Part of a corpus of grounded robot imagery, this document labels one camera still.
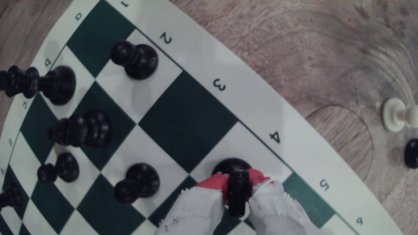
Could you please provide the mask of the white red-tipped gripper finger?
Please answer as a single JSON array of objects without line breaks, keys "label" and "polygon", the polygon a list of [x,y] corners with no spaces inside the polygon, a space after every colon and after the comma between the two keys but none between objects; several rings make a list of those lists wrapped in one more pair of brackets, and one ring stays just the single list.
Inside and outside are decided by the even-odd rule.
[{"label": "white red-tipped gripper finger", "polygon": [[279,180],[248,169],[252,195],[249,219],[257,235],[321,235],[300,203],[284,191]]},{"label": "white red-tipped gripper finger", "polygon": [[155,235],[212,235],[224,213],[228,179],[216,173],[183,190]]}]

